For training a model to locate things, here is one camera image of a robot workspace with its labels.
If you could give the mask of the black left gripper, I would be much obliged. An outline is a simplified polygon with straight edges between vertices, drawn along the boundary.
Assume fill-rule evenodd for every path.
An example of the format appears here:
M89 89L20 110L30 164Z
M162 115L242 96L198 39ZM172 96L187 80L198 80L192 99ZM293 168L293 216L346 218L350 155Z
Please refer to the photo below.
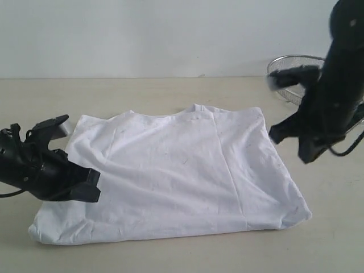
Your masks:
M1 148L1 182L29 192L42 201L96 203L100 173L68 161L64 152L30 152L30 160Z

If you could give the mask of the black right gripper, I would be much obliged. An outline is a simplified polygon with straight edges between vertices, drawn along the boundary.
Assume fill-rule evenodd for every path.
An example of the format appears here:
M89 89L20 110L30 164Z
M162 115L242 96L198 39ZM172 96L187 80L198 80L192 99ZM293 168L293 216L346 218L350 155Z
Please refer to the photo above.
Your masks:
M269 136L276 144L286 138L298 138L298 157L309 164L318 159L327 146L344 140L346 127L347 95L307 93L294 114L271 126Z

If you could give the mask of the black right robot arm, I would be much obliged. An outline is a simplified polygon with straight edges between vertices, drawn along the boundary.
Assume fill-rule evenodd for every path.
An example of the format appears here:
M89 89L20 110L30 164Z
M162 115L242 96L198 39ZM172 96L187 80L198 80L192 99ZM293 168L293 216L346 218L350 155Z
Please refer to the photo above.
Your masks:
M305 164L327 150L346 156L363 140L360 134L344 152L333 149L363 120L363 1L338 1L329 28L332 43L321 67L301 65L267 74L271 90L294 85L305 90L298 110L268 133L275 144L297 138L298 157Z

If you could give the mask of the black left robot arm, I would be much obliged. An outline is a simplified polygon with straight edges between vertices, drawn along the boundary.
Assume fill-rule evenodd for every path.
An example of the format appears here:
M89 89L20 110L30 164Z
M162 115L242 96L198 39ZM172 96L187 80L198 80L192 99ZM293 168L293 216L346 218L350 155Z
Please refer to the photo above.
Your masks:
M28 130L21 140L17 125L1 130L1 182L42 201L98 202L100 173L71 162L61 149L50 150L51 132Z

